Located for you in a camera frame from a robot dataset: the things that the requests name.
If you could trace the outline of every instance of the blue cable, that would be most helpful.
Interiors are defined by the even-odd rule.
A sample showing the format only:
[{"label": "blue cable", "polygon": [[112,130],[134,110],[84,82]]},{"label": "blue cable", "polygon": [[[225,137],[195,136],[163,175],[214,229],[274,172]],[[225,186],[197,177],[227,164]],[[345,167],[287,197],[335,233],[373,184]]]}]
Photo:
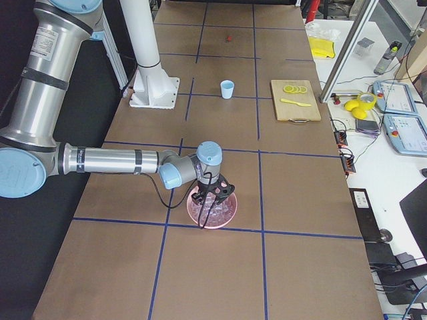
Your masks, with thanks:
[{"label": "blue cable", "polygon": [[409,304],[408,308],[406,308],[405,314],[403,314],[402,320],[405,320],[406,316],[408,315],[409,309],[411,309],[412,305],[415,303],[415,300],[420,296],[420,294],[427,288],[427,285],[424,285],[419,292],[415,295],[411,303]]}]

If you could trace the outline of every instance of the light blue joint cap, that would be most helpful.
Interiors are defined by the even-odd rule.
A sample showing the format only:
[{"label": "light blue joint cap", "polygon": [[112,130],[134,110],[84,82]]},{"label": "light blue joint cap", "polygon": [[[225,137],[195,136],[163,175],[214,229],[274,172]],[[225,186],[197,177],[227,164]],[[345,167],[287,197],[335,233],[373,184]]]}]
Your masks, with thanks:
[{"label": "light blue joint cap", "polygon": [[36,156],[15,148],[0,149],[0,197],[26,197],[45,181],[46,169]]},{"label": "light blue joint cap", "polygon": [[220,165],[222,150],[220,145],[213,141],[205,141],[197,148],[197,158],[206,165]]},{"label": "light blue joint cap", "polygon": [[167,190],[180,187],[182,185],[181,173],[171,163],[165,163],[159,168],[159,174]]},{"label": "light blue joint cap", "polygon": [[91,37],[89,40],[93,40],[93,41],[103,41],[105,37],[105,32],[104,31],[95,31],[92,33]]},{"label": "light blue joint cap", "polygon": [[95,11],[102,0],[49,0],[56,8],[67,13],[84,14]]}]

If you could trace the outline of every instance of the wooden cutting board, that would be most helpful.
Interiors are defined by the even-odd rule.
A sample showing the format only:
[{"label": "wooden cutting board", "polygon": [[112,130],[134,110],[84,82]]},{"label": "wooden cutting board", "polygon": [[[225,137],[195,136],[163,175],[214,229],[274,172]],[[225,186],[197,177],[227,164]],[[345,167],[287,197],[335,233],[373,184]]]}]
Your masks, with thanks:
[{"label": "wooden cutting board", "polygon": [[[286,93],[284,91],[284,87],[286,85],[304,86],[307,88],[307,92]],[[312,86],[308,80],[272,80],[271,87],[277,120],[291,122],[321,120],[317,100],[314,97]],[[282,98],[302,103],[309,103],[311,106],[300,107],[299,105],[294,105],[292,103],[284,103],[280,101]]]}]

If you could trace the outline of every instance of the yellow knife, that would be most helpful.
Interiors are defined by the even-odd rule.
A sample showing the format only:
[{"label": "yellow knife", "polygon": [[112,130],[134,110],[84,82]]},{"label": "yellow knife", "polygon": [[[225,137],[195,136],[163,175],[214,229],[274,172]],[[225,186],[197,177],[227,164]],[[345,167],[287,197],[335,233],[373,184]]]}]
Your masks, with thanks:
[{"label": "yellow knife", "polygon": [[294,105],[299,105],[300,107],[311,107],[312,105],[309,103],[302,103],[302,102],[297,102],[297,101],[292,101],[292,100],[287,100],[287,99],[280,99],[281,102],[285,102],[285,103],[293,103]]}]

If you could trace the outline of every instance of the yellow tape roll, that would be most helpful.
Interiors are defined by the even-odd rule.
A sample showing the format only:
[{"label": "yellow tape roll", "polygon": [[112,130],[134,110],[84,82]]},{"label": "yellow tape roll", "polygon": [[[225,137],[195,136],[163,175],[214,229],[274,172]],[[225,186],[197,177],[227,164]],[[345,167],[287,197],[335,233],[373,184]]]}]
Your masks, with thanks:
[{"label": "yellow tape roll", "polygon": [[371,110],[376,103],[376,95],[373,93],[361,93],[358,95],[357,101],[359,102],[359,107],[363,110]]}]

